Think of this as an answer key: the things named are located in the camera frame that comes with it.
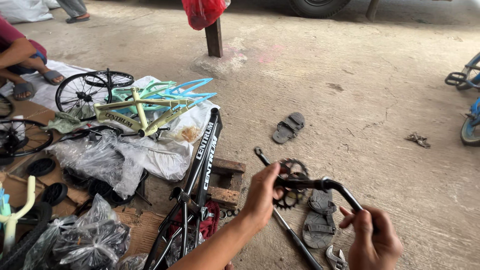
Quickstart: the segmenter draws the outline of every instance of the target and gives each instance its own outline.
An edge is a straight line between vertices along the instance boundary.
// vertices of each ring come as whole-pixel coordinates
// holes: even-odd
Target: black bicycle frame
[[[210,120],[208,121],[207,128],[200,142],[200,146],[197,149],[197,153],[193,159],[192,168],[190,174],[188,175],[187,183],[185,189],[183,190],[180,187],[175,187],[171,194],[170,200],[176,199],[177,203],[172,208],[170,213],[165,217],[163,222],[158,228],[158,235],[155,239],[155,242],[150,249],[148,258],[145,262],[144,270],[149,270],[150,265],[152,264],[153,259],[155,259],[155,254],[160,245],[160,241],[164,240],[167,243],[167,246],[160,254],[158,258],[155,259],[155,265],[153,270],[158,270],[161,262],[165,259],[167,252],[170,250],[170,247],[177,236],[181,234],[181,250],[180,258],[186,255],[187,253],[187,240],[188,240],[188,224],[189,222],[195,221],[195,238],[194,238],[194,248],[197,247],[198,237],[200,235],[200,222],[207,219],[211,216],[208,212],[205,205],[207,197],[208,183],[210,181],[210,172],[212,169],[213,157],[215,154],[215,148],[220,136],[220,131],[222,130],[222,121],[220,119],[220,113],[218,109],[214,108],[211,111]],[[195,201],[190,198],[195,183],[198,182],[197,194]],[[181,209],[182,217],[181,222],[175,221],[175,217],[178,214],[178,211]],[[176,225],[179,228],[167,241],[166,233],[168,228],[171,225]]]

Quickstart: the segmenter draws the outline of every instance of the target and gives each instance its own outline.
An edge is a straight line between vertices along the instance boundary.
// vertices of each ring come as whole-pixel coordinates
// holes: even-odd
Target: green cloth
[[[56,112],[55,119],[48,122],[48,126],[41,127],[42,130],[56,129],[58,132],[65,134],[71,132],[74,129],[82,127],[87,124],[88,121],[81,122],[77,117],[71,116],[66,112]]]

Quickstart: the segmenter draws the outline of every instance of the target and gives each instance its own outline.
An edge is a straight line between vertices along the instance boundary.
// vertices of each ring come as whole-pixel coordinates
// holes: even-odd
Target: gray sandal
[[[26,98],[17,98],[17,95],[23,94],[25,92],[30,92],[30,95]],[[13,98],[18,101],[29,100],[35,96],[35,89],[33,88],[33,84],[26,82],[23,84],[17,84],[13,87]]]
[[[336,205],[332,202],[332,191],[328,193],[313,189],[308,199],[312,208],[303,223],[303,241],[312,248],[322,248],[328,245],[335,234],[335,222],[332,213]]]
[[[61,80],[58,83],[54,83],[52,80],[59,76],[63,76],[63,75],[56,70],[50,70],[50,71],[47,71],[45,74],[43,74],[43,77],[45,78],[45,80],[47,80],[47,82],[49,82],[53,86],[58,86],[65,80],[65,76],[63,76],[63,80]]]
[[[285,121],[276,125],[276,131],[273,133],[273,140],[283,144],[290,138],[298,136],[298,131],[305,126],[305,117],[299,112],[289,115]]]

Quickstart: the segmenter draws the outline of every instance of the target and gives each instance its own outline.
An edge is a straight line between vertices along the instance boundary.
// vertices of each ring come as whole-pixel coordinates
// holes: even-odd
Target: red shirt
[[[4,52],[10,47],[14,40],[25,37],[20,31],[15,29],[7,20],[0,16],[0,53]],[[47,50],[34,40],[29,39],[35,49],[39,50],[45,58],[47,57]]]

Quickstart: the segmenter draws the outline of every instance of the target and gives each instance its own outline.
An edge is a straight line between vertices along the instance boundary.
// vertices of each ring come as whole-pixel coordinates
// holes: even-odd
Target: red plastic bag
[[[227,6],[225,0],[182,0],[188,16],[188,24],[195,30],[202,30],[213,24]]]

